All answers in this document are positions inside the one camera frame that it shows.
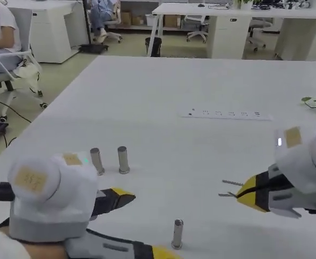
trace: plant leaf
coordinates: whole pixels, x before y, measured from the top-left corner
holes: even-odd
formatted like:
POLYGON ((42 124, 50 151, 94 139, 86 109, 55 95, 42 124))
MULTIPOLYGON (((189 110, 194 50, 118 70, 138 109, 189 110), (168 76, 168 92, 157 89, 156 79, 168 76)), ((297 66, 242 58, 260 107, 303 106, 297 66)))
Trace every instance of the plant leaf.
POLYGON ((310 99, 311 99, 311 97, 303 97, 302 101, 306 102, 306 101, 309 101, 310 99))

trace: black stand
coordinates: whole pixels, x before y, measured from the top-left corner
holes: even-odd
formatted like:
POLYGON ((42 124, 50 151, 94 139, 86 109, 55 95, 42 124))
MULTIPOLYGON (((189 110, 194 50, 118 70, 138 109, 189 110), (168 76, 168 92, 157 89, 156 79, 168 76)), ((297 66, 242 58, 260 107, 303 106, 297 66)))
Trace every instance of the black stand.
POLYGON ((83 8, 84 8, 84 16, 85 16, 85 22, 86 22, 88 44, 81 45, 79 50, 80 52, 83 52, 83 53, 102 54, 103 51, 108 50, 109 46, 105 44, 92 44, 90 24, 88 23, 88 16, 87 16, 87 0, 83 0, 83 8))

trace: human hand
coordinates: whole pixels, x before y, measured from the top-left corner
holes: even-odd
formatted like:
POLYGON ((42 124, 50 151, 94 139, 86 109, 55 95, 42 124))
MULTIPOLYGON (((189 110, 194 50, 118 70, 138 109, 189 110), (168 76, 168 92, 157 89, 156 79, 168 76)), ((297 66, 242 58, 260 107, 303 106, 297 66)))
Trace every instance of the human hand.
MULTIPOLYGON (((9 236, 8 227, 0 228, 0 231, 9 236)), ((21 243, 31 259, 67 259, 67 253, 62 243, 56 244, 25 244, 21 243)))

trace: trash can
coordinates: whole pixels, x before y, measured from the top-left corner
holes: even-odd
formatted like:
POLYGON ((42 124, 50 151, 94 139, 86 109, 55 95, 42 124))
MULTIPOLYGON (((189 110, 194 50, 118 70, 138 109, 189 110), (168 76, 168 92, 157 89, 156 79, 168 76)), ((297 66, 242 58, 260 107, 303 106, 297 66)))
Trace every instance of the trash can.
MULTIPOLYGON (((145 39, 146 53, 148 52, 149 40, 150 40, 150 38, 145 39)), ((154 37, 151 57, 160 57, 160 46, 161 45, 162 45, 162 39, 159 37, 154 37)))

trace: chair wheel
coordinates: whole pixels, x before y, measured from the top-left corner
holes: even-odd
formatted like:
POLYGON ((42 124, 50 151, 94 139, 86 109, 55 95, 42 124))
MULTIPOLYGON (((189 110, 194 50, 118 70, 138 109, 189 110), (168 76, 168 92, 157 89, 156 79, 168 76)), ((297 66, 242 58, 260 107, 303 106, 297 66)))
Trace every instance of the chair wheel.
POLYGON ((1 116, 0 122, 5 123, 7 121, 7 116, 1 116))
POLYGON ((42 109, 45 109, 45 108, 47 108, 48 107, 48 104, 46 104, 46 103, 42 103, 42 104, 40 104, 39 105, 42 109))

